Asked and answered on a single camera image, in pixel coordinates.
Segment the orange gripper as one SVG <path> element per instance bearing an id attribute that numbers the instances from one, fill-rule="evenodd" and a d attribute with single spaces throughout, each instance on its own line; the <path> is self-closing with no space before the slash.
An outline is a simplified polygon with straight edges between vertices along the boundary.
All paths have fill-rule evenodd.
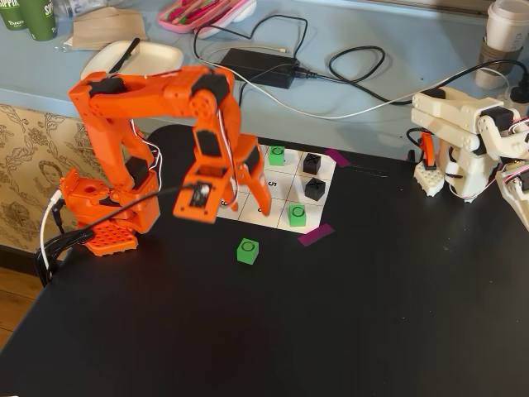
<path id="1" fill-rule="evenodd" d="M 263 171 L 263 159 L 257 137 L 240 134 L 232 143 L 226 136 L 226 177 L 237 179 L 253 194 L 261 212 L 268 216 L 271 209 L 271 195 Z M 238 184 L 230 180 L 223 193 L 223 204 L 232 205 L 237 201 Z"/>

